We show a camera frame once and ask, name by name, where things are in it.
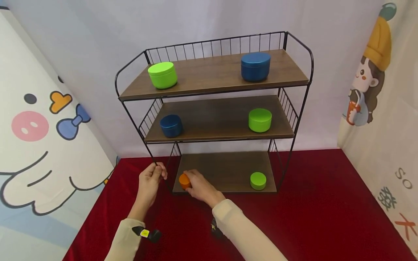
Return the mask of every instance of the wooden shelf board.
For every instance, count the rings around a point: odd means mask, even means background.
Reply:
[[[175,86],[156,89],[148,75],[149,66],[120,95],[122,101],[160,97],[206,94],[224,91],[245,91],[307,85],[308,78],[292,58],[282,50],[266,51],[271,55],[270,73],[265,81],[251,83],[241,77],[241,56],[206,57],[175,61],[178,82]]]
[[[178,182],[185,170],[197,169],[219,191],[245,193],[277,192],[267,152],[221,152],[205,154],[183,154],[178,168],[173,193],[187,193]],[[267,178],[265,189],[254,190],[250,176],[259,171]]]
[[[255,108],[265,108],[272,113],[271,127],[264,133],[253,132],[248,127],[248,114]],[[179,115],[183,124],[182,134],[175,138],[165,137],[160,128],[160,120],[169,114]],[[166,102],[145,137],[145,142],[283,139],[293,136],[294,132],[278,97],[269,95]]]

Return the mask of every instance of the blue tin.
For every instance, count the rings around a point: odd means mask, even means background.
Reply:
[[[246,81],[262,81],[270,72],[268,53],[248,53],[241,58],[241,76]]]
[[[167,138],[174,138],[181,134],[183,125],[178,115],[170,114],[160,120],[160,127]]]

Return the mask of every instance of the person's left hand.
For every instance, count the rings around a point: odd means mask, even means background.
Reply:
[[[162,162],[152,163],[139,174],[138,193],[136,201],[145,204],[148,208],[153,205],[157,196],[158,184],[167,179],[167,170]]]
[[[138,192],[128,218],[144,221],[150,206],[157,196],[158,184],[167,179],[167,170],[163,163],[152,163],[139,174]]]

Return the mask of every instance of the cartoon poster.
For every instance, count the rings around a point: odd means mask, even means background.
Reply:
[[[352,126],[363,126],[373,121],[377,96],[385,81],[385,70],[390,64],[392,36],[387,23],[396,14],[396,5],[383,5],[367,47],[352,82],[343,118]]]
[[[1,257],[61,260],[113,166],[87,111],[58,76],[51,79],[11,22],[1,8]]]
[[[417,12],[418,1],[383,5],[352,83],[338,145],[418,259]]]

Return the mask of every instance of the person's right hand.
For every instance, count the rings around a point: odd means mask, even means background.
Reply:
[[[191,188],[186,191],[195,199],[205,202],[209,207],[214,208],[225,199],[222,192],[216,190],[197,170],[186,170],[184,173],[190,179]]]

